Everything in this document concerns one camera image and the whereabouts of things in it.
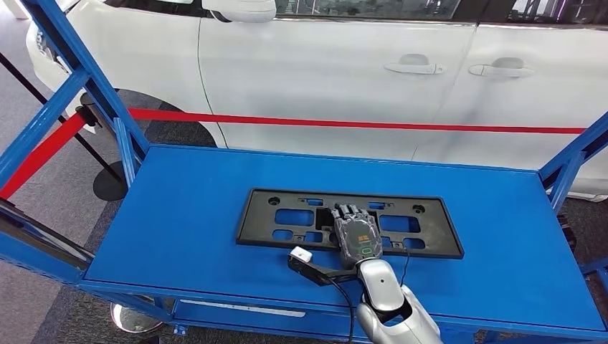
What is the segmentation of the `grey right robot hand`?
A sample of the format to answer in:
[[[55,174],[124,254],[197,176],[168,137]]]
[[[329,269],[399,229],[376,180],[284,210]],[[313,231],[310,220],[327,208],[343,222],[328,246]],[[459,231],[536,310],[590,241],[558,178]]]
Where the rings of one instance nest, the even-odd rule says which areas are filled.
[[[382,257],[382,238],[375,218],[355,204],[335,204],[331,209],[341,266],[353,269],[366,259]]]

